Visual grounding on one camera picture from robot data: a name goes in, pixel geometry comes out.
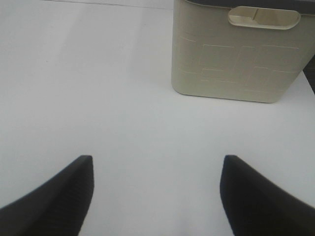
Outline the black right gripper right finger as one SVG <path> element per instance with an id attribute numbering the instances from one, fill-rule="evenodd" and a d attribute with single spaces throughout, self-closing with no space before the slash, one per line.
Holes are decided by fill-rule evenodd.
<path id="1" fill-rule="evenodd" d="M 220 198 L 235 236 L 313 236 L 315 209 L 236 155 L 224 158 Z"/>

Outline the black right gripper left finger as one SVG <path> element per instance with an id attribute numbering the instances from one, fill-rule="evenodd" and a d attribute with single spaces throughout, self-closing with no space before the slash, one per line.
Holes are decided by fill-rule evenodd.
<path id="1" fill-rule="evenodd" d="M 90 155 L 81 155 L 32 192 L 0 209 L 2 236 L 77 236 L 94 192 Z"/>

